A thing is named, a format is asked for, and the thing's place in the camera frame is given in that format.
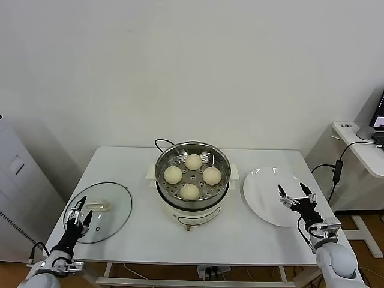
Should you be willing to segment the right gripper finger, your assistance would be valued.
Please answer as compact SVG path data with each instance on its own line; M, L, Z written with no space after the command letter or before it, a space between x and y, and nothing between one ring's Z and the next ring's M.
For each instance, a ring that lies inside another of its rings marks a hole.
M278 185L278 190L280 195L280 202L285 207L291 207L292 205L296 204L296 200L288 196L281 185Z
M302 191L304 192L304 194L306 195L306 197L309 199L309 202L310 203L316 203L316 195L314 193L312 193L311 190L306 185L304 185L303 183L300 183L300 187L301 187Z

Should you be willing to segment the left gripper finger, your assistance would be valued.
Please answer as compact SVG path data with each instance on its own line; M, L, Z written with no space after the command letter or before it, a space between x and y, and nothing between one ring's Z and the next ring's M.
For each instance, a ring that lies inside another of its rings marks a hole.
M73 222L74 224L80 223L80 217L81 217L81 210L86 202L87 196L83 196L74 207L70 208L70 211L66 218L66 223Z
M90 210L82 223L82 233L87 233L92 220L93 210Z

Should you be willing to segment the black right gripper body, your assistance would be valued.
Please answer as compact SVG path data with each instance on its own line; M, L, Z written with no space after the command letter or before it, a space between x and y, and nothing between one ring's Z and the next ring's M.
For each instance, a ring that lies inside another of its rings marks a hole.
M315 210L316 203L310 202L309 198L299 198L296 202L291 205L291 210L298 212L305 223L305 228L308 229L310 226L323 222L323 218Z

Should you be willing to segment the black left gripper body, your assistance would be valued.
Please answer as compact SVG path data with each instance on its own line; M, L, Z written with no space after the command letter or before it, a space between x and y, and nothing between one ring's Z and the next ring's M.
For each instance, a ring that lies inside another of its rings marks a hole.
M76 224L74 220L68 221L66 231L64 232L59 242L53 247L53 250L61 251L67 253L70 256L73 256L73 250L77 243L77 240L83 236L82 232L83 225L81 222Z

